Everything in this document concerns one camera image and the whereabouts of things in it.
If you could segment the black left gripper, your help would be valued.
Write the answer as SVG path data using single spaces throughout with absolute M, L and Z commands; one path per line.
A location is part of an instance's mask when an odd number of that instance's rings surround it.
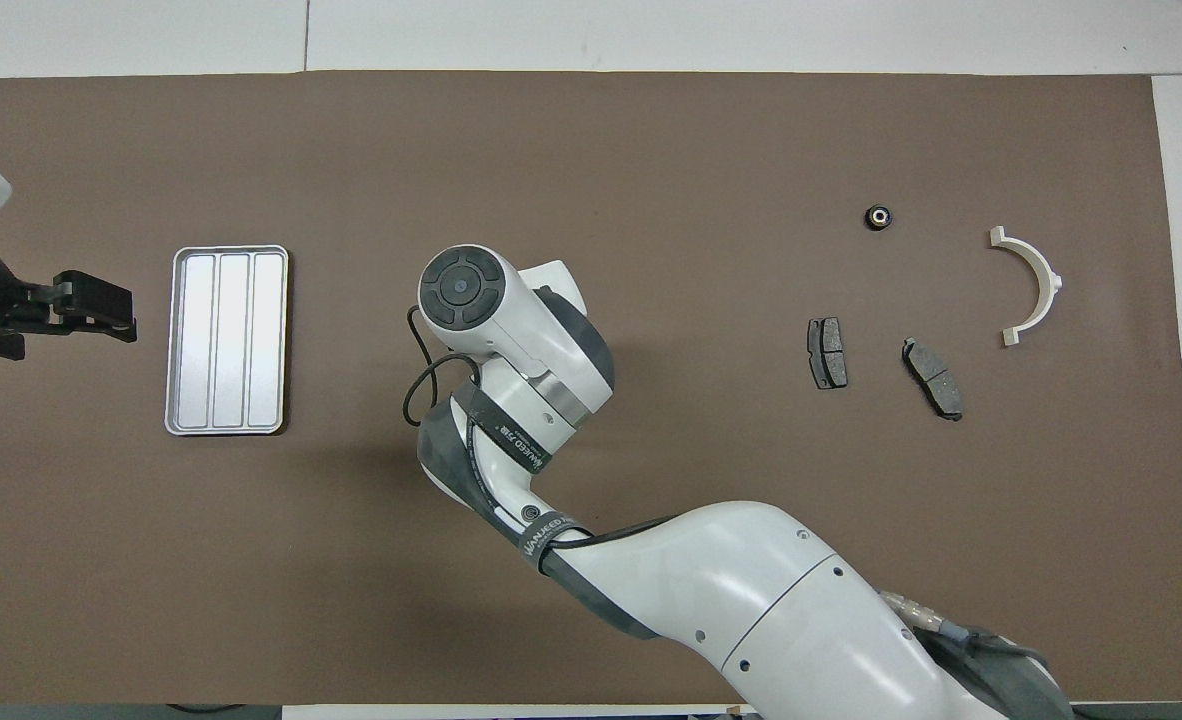
M 12 309 L 12 329 L 22 335 L 106 335 L 138 340 L 131 291 L 66 270 L 50 284 L 24 283 L 25 300 Z

